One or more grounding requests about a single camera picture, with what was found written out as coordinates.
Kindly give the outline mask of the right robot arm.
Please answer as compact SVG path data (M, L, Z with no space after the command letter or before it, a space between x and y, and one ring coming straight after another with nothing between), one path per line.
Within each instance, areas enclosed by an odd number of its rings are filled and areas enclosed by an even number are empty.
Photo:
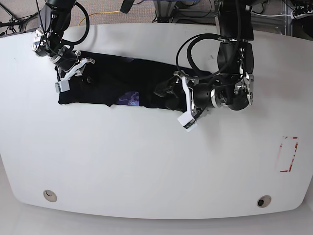
M185 93L176 67L137 58L75 50L80 40L63 39L75 0L48 0L38 9L33 51L57 72L59 104L125 105L184 112Z

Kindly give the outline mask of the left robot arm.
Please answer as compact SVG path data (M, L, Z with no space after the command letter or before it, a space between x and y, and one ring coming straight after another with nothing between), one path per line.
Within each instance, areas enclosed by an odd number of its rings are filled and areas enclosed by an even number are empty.
M187 109L192 112L193 120L198 120L210 108L225 105L233 111L240 111L253 103L251 13L252 3L248 0L222 0L217 13L219 34L199 34L182 44L187 48L186 57L195 75L188 75L177 66L176 76L183 84L193 82L186 94ZM203 40L220 42L216 72L204 73L192 57L193 47Z

